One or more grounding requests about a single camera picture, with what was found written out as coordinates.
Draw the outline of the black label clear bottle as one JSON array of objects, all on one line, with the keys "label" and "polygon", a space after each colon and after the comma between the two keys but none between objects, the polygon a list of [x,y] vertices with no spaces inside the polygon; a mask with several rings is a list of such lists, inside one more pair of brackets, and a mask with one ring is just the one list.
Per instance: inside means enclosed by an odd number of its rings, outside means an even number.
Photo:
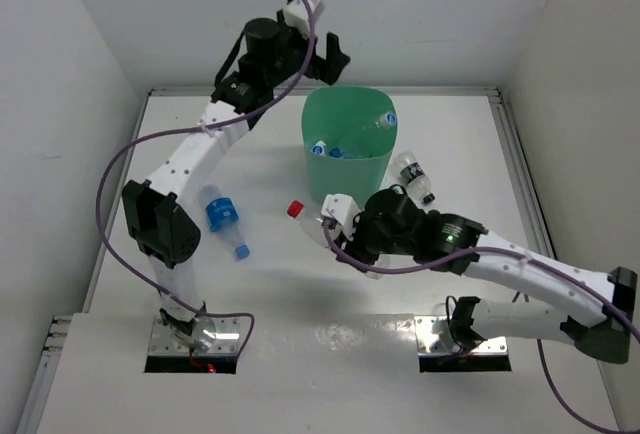
[{"label": "black label clear bottle", "polygon": [[431,180],[410,150],[397,154],[393,160],[393,167],[398,179],[415,200],[424,205],[435,200]]}]

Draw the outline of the green plastic bin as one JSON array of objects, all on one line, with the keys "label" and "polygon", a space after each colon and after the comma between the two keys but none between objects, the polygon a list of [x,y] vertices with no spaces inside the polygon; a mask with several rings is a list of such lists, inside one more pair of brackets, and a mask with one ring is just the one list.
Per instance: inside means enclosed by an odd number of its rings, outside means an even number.
[{"label": "green plastic bin", "polygon": [[345,194],[362,206],[379,190],[398,131],[386,93],[359,86],[316,89],[305,101],[301,130],[315,202]]}]

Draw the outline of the white cap blue label bottle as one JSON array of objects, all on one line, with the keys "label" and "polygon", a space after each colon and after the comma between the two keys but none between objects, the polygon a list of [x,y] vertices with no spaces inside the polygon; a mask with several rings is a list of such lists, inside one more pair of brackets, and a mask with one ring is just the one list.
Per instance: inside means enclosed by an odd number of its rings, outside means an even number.
[{"label": "white cap blue label bottle", "polygon": [[343,160],[360,160],[372,157],[367,147],[347,138],[340,139],[336,143],[328,143],[322,139],[313,140],[310,144],[310,152],[317,156]]}]

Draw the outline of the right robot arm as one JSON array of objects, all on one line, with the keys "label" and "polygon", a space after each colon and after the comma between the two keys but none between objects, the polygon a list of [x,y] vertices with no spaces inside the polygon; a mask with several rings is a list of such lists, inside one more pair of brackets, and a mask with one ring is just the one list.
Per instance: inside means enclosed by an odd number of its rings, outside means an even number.
[{"label": "right robot arm", "polygon": [[363,208],[344,194],[326,196],[330,247],[363,273],[401,275],[431,270],[492,282],[527,296],[498,303],[460,296],[437,328],[445,353],[470,353],[496,337],[549,340],[609,364],[629,359],[638,276],[577,268],[513,244],[453,213],[419,208],[399,185],[372,195]]}]

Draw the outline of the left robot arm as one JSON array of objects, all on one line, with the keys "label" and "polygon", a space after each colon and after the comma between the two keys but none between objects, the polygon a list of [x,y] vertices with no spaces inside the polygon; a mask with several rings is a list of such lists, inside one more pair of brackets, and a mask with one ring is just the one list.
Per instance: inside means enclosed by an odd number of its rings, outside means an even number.
[{"label": "left robot arm", "polygon": [[226,152],[275,104],[277,86],[292,76],[327,85],[339,79],[350,58],[338,35],[327,33],[324,56],[316,44],[305,21],[248,21],[216,74],[198,126],[145,180],[123,187],[128,233],[154,270],[161,319],[182,342],[197,338],[205,309],[192,263],[201,230],[187,206]]}]

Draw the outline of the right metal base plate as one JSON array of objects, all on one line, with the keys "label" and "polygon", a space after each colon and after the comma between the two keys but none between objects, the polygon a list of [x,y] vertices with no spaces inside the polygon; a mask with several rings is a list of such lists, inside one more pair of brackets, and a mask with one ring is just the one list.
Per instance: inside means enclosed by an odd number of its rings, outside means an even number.
[{"label": "right metal base plate", "polygon": [[503,356],[508,354],[506,339],[497,337],[482,341],[473,350],[465,351],[451,337],[444,315],[417,315],[414,317],[418,354],[422,358],[439,359],[461,356]]}]

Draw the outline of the metal base plate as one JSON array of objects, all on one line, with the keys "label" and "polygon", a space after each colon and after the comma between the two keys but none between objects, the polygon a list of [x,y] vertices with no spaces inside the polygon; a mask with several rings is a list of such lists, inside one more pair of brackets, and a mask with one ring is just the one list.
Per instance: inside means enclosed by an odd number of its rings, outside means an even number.
[{"label": "metal base plate", "polygon": [[204,318],[195,324],[191,336],[175,332],[156,316],[148,344],[148,354],[156,357],[184,357],[193,350],[199,357],[235,356],[240,347],[240,321],[234,317]]},{"label": "metal base plate", "polygon": [[444,315],[417,315],[414,317],[418,354],[422,358],[439,359],[461,356],[503,356],[508,354],[506,339],[497,337],[482,341],[473,350],[465,351],[451,337]]}]

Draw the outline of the red cap red label bottle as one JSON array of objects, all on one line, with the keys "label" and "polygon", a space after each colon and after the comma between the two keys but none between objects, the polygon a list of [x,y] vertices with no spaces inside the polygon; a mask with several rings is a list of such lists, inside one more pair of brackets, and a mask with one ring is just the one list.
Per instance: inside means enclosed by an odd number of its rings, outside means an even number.
[{"label": "red cap red label bottle", "polygon": [[[296,220],[301,230],[316,244],[322,248],[329,249],[324,230],[323,230],[323,218],[321,216],[320,208],[316,205],[305,204],[299,200],[294,200],[287,208],[287,215]],[[329,235],[341,248],[346,243],[346,237],[342,233],[340,225],[335,224],[334,227],[329,228]],[[377,268],[390,268],[390,256],[387,254],[380,254],[376,262],[373,264]],[[379,280],[384,277],[384,274],[366,272],[364,273],[369,279]]]}]

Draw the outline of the clear unlabelled plastic bottle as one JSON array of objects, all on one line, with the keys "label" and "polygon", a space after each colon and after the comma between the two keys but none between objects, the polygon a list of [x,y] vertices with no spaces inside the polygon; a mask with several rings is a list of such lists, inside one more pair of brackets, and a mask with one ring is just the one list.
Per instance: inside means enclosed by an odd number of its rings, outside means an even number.
[{"label": "clear unlabelled plastic bottle", "polygon": [[355,140],[359,145],[367,147],[372,157],[376,156],[380,137],[391,131],[397,124],[397,116],[393,111],[387,111],[375,120],[366,121],[348,131],[345,138]]}]

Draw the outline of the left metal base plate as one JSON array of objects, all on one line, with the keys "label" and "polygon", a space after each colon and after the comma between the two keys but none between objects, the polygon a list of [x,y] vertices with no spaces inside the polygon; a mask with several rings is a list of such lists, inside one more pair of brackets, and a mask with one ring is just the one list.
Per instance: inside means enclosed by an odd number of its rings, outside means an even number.
[{"label": "left metal base plate", "polygon": [[240,347],[240,321],[234,317],[204,318],[195,324],[191,336],[175,332],[156,316],[148,344],[148,354],[156,357],[184,357],[193,350],[199,357],[235,356]]}]

